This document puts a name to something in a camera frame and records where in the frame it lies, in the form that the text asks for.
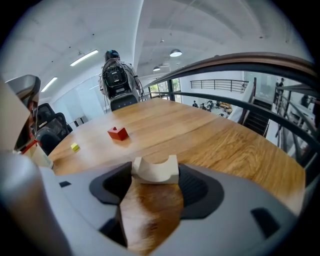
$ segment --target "black office chair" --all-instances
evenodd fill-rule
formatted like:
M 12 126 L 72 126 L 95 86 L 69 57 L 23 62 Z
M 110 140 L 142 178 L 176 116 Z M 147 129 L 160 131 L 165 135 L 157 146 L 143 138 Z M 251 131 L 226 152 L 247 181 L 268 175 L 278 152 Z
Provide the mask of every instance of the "black office chair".
M 51 108 L 51 106 L 48 103 L 43 103 L 38 107 L 38 114 L 37 114 L 37 129 L 39 130 L 41 127 L 45 126 L 48 120 L 55 115 L 56 113 Z M 60 122 L 66 122 L 65 116 L 62 113 L 59 113 L 60 115 L 57 116 L 57 118 L 60 118 Z M 67 130 L 69 133 L 71 133 L 73 130 L 69 124 L 66 123 Z
M 64 114 L 56 113 L 43 123 L 35 139 L 41 143 L 42 150 L 49 155 L 69 133 Z

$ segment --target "wooden table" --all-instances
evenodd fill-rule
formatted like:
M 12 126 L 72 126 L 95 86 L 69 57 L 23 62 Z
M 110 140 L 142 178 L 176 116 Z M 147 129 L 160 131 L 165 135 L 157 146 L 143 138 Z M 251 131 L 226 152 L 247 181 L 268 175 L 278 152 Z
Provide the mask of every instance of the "wooden table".
M 125 127 L 129 138 L 107 131 Z M 80 150 L 72 151 L 77 143 Z M 305 172 L 297 162 L 252 130 L 202 109 L 155 98 L 87 122 L 49 155 L 56 175 L 82 172 L 145 157 L 161 163 L 177 155 L 193 164 L 250 179 L 299 214 Z M 178 185 L 140 185 L 134 180 L 120 205 L 128 249 L 148 254 L 179 225 L 183 198 Z

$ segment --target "staircase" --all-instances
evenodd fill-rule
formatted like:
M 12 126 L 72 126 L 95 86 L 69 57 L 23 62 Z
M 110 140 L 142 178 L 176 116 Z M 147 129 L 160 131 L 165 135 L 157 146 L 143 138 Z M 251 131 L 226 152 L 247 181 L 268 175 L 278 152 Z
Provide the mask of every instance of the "staircase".
M 271 104 L 265 103 L 265 102 L 260 101 L 258 99 L 255 99 L 253 101 L 253 104 L 257 105 L 259 107 L 262 107 L 266 110 L 272 109 Z M 243 125 L 245 127 L 248 127 L 250 130 L 256 132 L 257 134 L 260 134 L 261 136 L 263 136 L 265 134 L 266 129 L 267 129 L 268 122 L 269 122 L 268 118 L 265 118 L 262 115 L 259 115 L 257 113 L 254 113 L 253 111 L 250 111 L 248 116 L 244 120 Z

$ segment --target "wall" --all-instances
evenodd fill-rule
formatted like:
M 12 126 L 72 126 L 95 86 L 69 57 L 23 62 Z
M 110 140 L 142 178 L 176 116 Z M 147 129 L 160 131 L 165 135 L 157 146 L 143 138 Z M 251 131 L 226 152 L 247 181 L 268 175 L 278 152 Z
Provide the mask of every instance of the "wall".
M 103 116 L 110 109 L 110 102 L 100 92 L 98 79 L 99 75 L 95 75 L 74 86 L 50 104 L 53 110 L 63 113 L 69 124 L 83 116 L 89 121 Z
M 201 89 L 191 88 L 191 82 L 195 80 L 209 80 L 209 79 L 230 79 L 230 80 L 243 80 L 243 71 L 219 71 L 219 72 L 208 72 L 201 74 L 188 75 L 180 77 L 181 92 L 184 93 L 199 93 L 199 94 L 210 94 L 229 97 L 237 100 L 242 100 L 243 93 L 219 89 Z M 182 96 L 182 103 L 192 106 L 194 101 L 199 105 L 205 101 L 205 99 Z
M 255 98 L 272 104 L 275 98 L 277 77 L 272 74 L 260 73 L 260 72 L 244 72 L 245 80 L 254 82 L 256 78 Z
M 249 102 L 250 97 L 253 93 L 253 89 L 254 89 L 254 83 L 250 81 L 248 83 L 243 95 L 242 95 L 242 101 Z M 232 109 L 233 109 L 233 111 L 229 115 L 228 119 L 237 123 L 239 121 L 239 119 L 241 118 L 241 115 L 242 115 L 244 109 L 239 106 L 234 106 Z
M 69 92 L 74 87 L 81 84 L 83 81 L 86 81 L 93 76 L 100 74 L 102 71 L 102 64 L 95 65 L 94 67 L 86 70 L 81 75 L 75 77 L 73 80 L 65 84 L 60 90 L 58 90 L 54 95 L 52 95 L 50 103 L 55 102 L 57 99 L 61 98 L 63 95 L 65 95 L 67 92 Z

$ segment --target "metal railing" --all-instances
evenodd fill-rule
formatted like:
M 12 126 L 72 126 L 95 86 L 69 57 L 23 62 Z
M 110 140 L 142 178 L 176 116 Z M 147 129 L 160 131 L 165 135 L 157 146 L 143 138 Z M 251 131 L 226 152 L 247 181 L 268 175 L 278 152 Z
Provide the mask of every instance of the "metal railing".
M 190 81 L 192 89 L 227 90 L 244 93 L 249 81 L 229 79 L 207 79 Z
M 236 53 L 205 59 L 168 73 L 147 84 L 145 88 L 175 78 L 217 71 L 250 71 L 286 77 L 287 79 L 291 79 L 306 85 L 303 90 L 307 90 L 310 93 L 320 92 L 319 78 L 312 63 L 297 57 L 265 52 Z M 311 177 L 312 175 L 310 174 L 315 171 L 315 162 L 319 158 L 320 129 L 316 131 L 316 134 L 310 134 L 308 131 L 302 129 L 299 125 L 293 123 L 291 120 L 278 113 L 274 113 L 252 103 L 244 102 L 234 98 L 204 93 L 172 91 L 161 92 L 161 94 L 165 93 L 168 95 L 190 96 L 229 103 L 245 110 L 253 111 L 260 116 L 276 122 L 284 129 L 292 132 L 294 135 L 298 136 L 308 144 L 308 154 L 306 154 L 306 152 L 303 153 L 300 164 L 305 168 L 306 171 L 306 185 L 312 182 L 312 179 L 309 179 L 308 177 Z
M 293 119 L 293 117 L 290 115 L 290 113 L 288 113 L 289 106 L 291 106 L 292 109 L 297 114 L 297 116 L 302 121 L 300 123 L 297 122 L 297 125 L 302 128 L 303 127 L 302 123 L 305 124 L 306 127 L 304 128 L 304 130 L 316 138 L 318 132 L 314 124 L 312 124 L 310 120 L 305 116 L 305 114 L 299 110 L 296 104 L 291 102 L 292 92 L 294 91 L 289 90 L 287 97 L 283 95 L 284 91 L 286 91 L 285 87 L 283 88 L 277 87 L 276 95 L 275 95 L 276 96 L 275 108 L 277 113 L 283 116 L 284 118 L 288 119 L 292 123 L 295 123 L 295 120 Z M 286 153 L 288 153 L 288 150 L 289 150 L 287 148 L 288 135 L 289 135 L 288 131 L 285 128 L 283 128 L 281 124 L 278 124 L 278 131 L 275 135 L 276 137 L 278 137 L 277 145 L 278 147 L 281 147 L 282 150 L 284 150 Z M 298 137 L 294 133 L 292 133 L 292 140 L 294 145 L 294 154 L 295 154 L 294 158 L 299 164 L 304 165 L 304 162 L 305 162 L 304 159 L 306 158 L 306 156 L 303 154 L 303 148 L 301 148 L 302 143 L 301 142 L 299 143 Z

